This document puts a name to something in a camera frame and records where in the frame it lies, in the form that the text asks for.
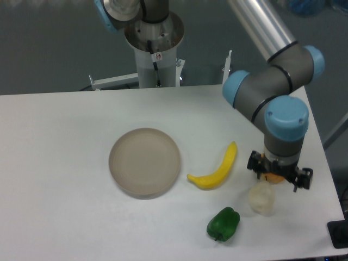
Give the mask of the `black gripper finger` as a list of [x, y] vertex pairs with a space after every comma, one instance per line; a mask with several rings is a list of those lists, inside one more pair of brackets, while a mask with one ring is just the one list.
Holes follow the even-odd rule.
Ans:
[[313, 169], [311, 168], [302, 168], [298, 167], [290, 175], [289, 182], [294, 185], [293, 192], [297, 192], [297, 189], [310, 189], [313, 178]]
[[255, 172], [257, 175], [257, 179], [260, 179], [262, 174], [265, 173], [264, 155], [257, 151], [252, 151], [248, 159], [247, 169]]

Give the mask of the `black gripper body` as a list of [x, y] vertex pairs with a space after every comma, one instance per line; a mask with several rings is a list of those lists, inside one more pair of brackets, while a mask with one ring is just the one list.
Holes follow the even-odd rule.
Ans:
[[269, 152], [264, 152], [265, 173], [273, 173], [285, 178], [289, 181], [290, 175], [297, 168], [299, 162], [299, 153], [284, 157]]

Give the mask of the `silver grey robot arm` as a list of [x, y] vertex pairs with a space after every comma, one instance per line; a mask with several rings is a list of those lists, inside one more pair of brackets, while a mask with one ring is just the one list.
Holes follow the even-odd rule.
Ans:
[[[256, 74], [226, 74], [222, 82], [226, 101], [264, 134], [264, 152], [252, 152], [247, 167], [309, 189], [313, 171], [297, 165], [309, 110], [291, 94], [322, 74], [324, 57], [313, 46], [301, 46], [268, 1], [228, 4], [268, 64]], [[179, 85], [176, 49], [184, 26], [168, 1], [95, 1], [95, 7], [107, 30], [124, 30], [135, 52], [139, 87]]]

